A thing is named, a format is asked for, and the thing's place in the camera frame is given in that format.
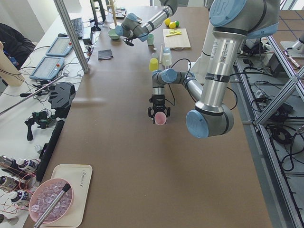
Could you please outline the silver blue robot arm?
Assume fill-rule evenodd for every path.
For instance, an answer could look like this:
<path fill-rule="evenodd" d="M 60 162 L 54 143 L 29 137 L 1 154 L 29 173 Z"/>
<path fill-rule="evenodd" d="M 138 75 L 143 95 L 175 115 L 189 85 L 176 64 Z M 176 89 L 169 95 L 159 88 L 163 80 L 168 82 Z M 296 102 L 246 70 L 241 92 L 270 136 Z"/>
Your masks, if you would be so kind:
<path fill-rule="evenodd" d="M 223 104 L 231 68 L 244 40 L 262 38 L 278 29 L 280 2 L 277 0 L 216 0 L 209 11 L 214 43 L 205 75 L 200 84 L 190 72 L 168 68 L 152 73 L 152 107 L 148 115 L 163 125 L 170 115 L 165 105 L 166 84 L 182 84 L 195 100 L 186 115 L 186 126 L 197 138 L 223 135 L 234 124 L 231 110 Z"/>
<path fill-rule="evenodd" d="M 139 18 L 134 13 L 128 13 L 121 25 L 115 27 L 116 34 L 124 37 L 123 41 L 126 45 L 133 47 L 132 41 L 136 38 L 141 42 L 146 41 L 152 31 L 177 11 L 178 3 L 176 0 L 161 0 L 160 2 L 163 4 L 163 9 L 148 21 L 140 23 Z"/>

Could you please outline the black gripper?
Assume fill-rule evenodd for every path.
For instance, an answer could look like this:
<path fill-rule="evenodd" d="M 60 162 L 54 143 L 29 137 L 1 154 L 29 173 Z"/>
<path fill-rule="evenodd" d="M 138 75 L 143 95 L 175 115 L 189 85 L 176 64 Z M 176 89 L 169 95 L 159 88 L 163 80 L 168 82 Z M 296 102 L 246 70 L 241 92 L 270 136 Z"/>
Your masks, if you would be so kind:
<path fill-rule="evenodd" d="M 154 117 L 157 112 L 165 113 L 166 110 L 166 117 L 170 117 L 171 108 L 165 106 L 165 95 L 152 95 L 149 102 L 152 103 L 152 107 L 148 107 L 148 117 L 151 118 L 153 124 L 155 124 Z"/>
<path fill-rule="evenodd" d="M 129 38 L 125 38 L 124 39 L 124 42 L 125 42 L 125 44 L 130 44 L 130 46 L 133 46 L 133 40 L 132 39 L 129 39 Z"/>

